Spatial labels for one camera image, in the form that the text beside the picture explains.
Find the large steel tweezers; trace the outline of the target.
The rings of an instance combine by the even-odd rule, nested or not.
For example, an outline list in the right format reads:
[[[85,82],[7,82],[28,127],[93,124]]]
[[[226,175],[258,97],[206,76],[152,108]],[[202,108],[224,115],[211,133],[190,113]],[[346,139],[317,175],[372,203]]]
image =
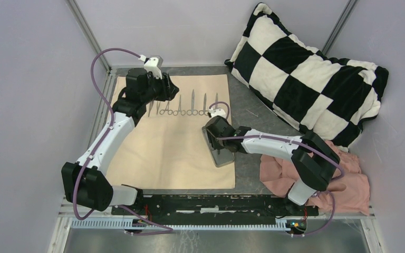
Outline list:
[[[148,117],[150,116],[150,114],[151,114],[151,111],[152,111],[152,108],[153,108],[153,106],[154,106],[154,101],[151,101],[150,103],[149,103],[149,106],[148,106]]]

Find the steel forceps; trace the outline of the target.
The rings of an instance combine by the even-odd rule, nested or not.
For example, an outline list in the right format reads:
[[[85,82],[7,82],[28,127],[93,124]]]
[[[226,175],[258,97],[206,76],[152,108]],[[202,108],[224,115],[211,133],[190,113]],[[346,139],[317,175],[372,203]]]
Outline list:
[[[177,110],[174,110],[172,112],[172,115],[173,116],[178,116],[178,115],[184,116],[184,115],[186,115],[186,111],[182,109],[182,97],[181,97],[181,95],[179,96],[178,108],[177,108]]]
[[[164,109],[161,109],[160,111],[159,111],[159,114],[160,115],[173,115],[173,111],[172,110],[170,110],[170,102],[168,101],[167,102],[167,104],[166,104],[166,106],[165,106],[165,108]]]

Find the metal instrument tray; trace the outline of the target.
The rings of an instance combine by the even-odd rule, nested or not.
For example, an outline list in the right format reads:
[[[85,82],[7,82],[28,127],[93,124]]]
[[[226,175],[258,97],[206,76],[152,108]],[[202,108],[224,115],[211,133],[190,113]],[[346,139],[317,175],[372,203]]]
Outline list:
[[[220,168],[220,167],[234,163],[235,155],[232,152],[230,152],[227,149],[221,149],[221,150],[215,149],[209,141],[209,136],[208,136],[208,132],[207,132],[206,128],[202,127],[201,131],[204,136],[206,145],[208,146],[208,149],[211,154],[215,167]]]

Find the beige cloth wrap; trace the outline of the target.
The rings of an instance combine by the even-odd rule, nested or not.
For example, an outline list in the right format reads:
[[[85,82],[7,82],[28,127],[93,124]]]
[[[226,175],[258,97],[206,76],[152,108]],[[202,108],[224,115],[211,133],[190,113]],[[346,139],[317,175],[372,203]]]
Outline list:
[[[195,90],[195,109],[203,107],[207,94],[207,109],[214,108],[218,93],[219,108],[230,104],[227,75],[172,76],[179,88],[170,101],[170,110],[190,109]],[[207,115],[156,115],[154,103],[148,117],[148,107],[135,129],[123,141],[106,173],[115,186],[126,184],[140,189],[232,189],[235,167],[229,164],[215,167],[201,128]]]

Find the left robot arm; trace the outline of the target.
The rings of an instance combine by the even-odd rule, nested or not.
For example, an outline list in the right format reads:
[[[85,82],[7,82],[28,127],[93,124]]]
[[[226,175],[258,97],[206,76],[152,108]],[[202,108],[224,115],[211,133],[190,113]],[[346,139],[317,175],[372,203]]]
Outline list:
[[[104,211],[109,206],[124,205],[132,215],[144,210],[144,200],[138,189],[113,186],[105,177],[117,151],[129,133],[155,101],[168,102],[179,92],[166,72],[142,68],[129,70],[123,86],[116,85],[109,118],[104,128],[85,153],[74,163],[67,162],[61,169],[65,196],[79,215],[78,207]]]

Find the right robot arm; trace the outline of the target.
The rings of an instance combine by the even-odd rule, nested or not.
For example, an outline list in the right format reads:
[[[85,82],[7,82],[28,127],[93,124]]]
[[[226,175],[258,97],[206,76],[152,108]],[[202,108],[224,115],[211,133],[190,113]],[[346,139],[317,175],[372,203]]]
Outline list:
[[[311,196],[326,191],[331,181],[345,175],[339,156],[312,131],[302,136],[276,135],[248,126],[235,128],[227,119],[214,116],[202,132],[209,148],[217,153],[264,154],[291,162],[299,179],[283,201],[290,215],[299,214]]]

